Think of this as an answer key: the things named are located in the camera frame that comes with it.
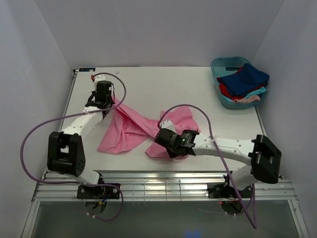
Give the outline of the pink t shirt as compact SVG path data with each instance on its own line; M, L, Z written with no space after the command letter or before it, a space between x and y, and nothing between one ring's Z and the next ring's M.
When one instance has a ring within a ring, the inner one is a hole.
M178 134L184 130L200 132L188 106L168 112L163 119L171 121ZM148 138L154 139L158 131L158 120L149 119L127 105L121 104L113 110L113 118L98 146L98 151L113 155L128 152Z

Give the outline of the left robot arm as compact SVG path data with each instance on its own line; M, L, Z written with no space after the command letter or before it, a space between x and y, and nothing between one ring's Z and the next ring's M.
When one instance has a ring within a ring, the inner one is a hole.
M96 79L95 90L88 98L84 114L75 119L60 132L52 132L48 141L47 167L50 171L68 175L80 183L98 184L100 174L86 168L83 141L90 131L101 122L108 112L97 109L110 109L114 104L110 81Z

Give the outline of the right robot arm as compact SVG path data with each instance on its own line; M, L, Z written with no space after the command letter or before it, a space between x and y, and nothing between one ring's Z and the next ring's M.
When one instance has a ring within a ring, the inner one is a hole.
M235 171L229 171L224 177L224 184L210 185L210 198L250 197L253 184L259 181L276 184L279 181L282 153L265 135L258 134L252 140L234 140L211 139L195 130L177 134L173 123L166 120L159 126L154 141L164 147L171 158L218 156L244 164Z

